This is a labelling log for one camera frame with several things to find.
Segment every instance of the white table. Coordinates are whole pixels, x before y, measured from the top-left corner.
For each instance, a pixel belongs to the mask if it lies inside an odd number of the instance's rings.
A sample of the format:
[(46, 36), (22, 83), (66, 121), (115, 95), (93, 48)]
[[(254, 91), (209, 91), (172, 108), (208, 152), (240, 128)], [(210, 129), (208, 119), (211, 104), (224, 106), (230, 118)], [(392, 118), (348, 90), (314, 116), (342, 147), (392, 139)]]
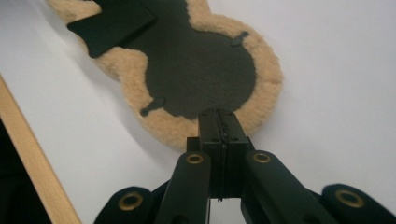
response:
[[(254, 27), (280, 60), (284, 87), (254, 146), (309, 189), (345, 183), (395, 214), (396, 3), (209, 4)], [(181, 152), (137, 123), (120, 84), (44, 0), (0, 1), (0, 73), (82, 223), (119, 189), (153, 190), (170, 178)], [(243, 223), (237, 200), (213, 202), (211, 215), (214, 224)]]

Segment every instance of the black mechanical arm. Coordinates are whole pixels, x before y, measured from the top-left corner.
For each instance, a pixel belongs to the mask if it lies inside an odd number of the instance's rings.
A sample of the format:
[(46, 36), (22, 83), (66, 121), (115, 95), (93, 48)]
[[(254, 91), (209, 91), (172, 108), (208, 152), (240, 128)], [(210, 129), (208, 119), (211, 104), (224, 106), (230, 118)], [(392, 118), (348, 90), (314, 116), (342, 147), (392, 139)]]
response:
[(199, 137), (188, 138), (168, 182), (152, 192), (117, 192), (95, 223), (209, 223), (211, 198), (240, 198), (249, 224), (396, 223), (358, 189), (336, 184), (321, 195), (306, 189), (274, 154), (254, 148), (234, 113), (220, 109), (199, 115)]

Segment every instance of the dark shape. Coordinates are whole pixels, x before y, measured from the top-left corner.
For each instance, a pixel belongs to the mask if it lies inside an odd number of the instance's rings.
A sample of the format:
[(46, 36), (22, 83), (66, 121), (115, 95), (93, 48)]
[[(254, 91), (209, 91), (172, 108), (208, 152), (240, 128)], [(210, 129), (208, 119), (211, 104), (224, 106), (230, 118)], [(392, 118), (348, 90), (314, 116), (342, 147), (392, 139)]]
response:
[(92, 58), (99, 57), (155, 21), (155, 16), (139, 3), (111, 6), (100, 14), (67, 25), (85, 41)]
[(140, 111), (140, 115), (145, 117), (149, 114), (150, 111), (159, 109), (165, 105), (165, 98), (163, 97), (156, 97), (154, 100), (144, 109)]
[(248, 36), (248, 32), (244, 32), (241, 35), (237, 36), (236, 38), (231, 41), (231, 46), (238, 47), (242, 45), (244, 38)]
[(85, 40), (92, 57), (115, 45), (144, 52), (149, 94), (165, 98), (163, 109), (169, 114), (196, 119), (204, 109), (235, 111), (249, 99), (256, 73), (240, 45), (248, 33), (232, 41), (192, 29), (184, 0), (95, 2), (103, 13), (70, 23), (69, 29)]

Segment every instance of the wooden edge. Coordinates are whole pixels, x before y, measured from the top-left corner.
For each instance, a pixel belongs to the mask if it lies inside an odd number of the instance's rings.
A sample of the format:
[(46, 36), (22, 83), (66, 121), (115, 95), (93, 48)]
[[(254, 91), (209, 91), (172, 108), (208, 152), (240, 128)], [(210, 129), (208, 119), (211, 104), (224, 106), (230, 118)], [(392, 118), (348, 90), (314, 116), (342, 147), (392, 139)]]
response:
[(0, 118), (53, 223), (80, 223), (47, 157), (0, 74)]

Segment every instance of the fluffy beige fleece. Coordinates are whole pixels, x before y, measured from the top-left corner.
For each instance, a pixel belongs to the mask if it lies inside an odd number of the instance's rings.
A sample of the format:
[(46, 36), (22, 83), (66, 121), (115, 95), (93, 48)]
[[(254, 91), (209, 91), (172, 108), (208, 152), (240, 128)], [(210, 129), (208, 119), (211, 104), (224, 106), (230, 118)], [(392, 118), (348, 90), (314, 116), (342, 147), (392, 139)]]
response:
[[(77, 21), (101, 11), (93, 1), (48, 0), (64, 22)], [(282, 87), (282, 74), (278, 59), (262, 37), (240, 21), (210, 12), (206, 0), (186, 0), (191, 26), (199, 31), (213, 32), (230, 38), (242, 32), (243, 46), (251, 55), (256, 69), (256, 83), (252, 95), (241, 108), (234, 111), (246, 135), (252, 135), (268, 119)], [(141, 124), (156, 138), (170, 147), (185, 150), (186, 138), (198, 135), (197, 119), (174, 117), (163, 109), (151, 111), (147, 117), (140, 109), (153, 99), (145, 83), (149, 58), (144, 52), (115, 47), (96, 59), (109, 76), (120, 80), (124, 96)]]

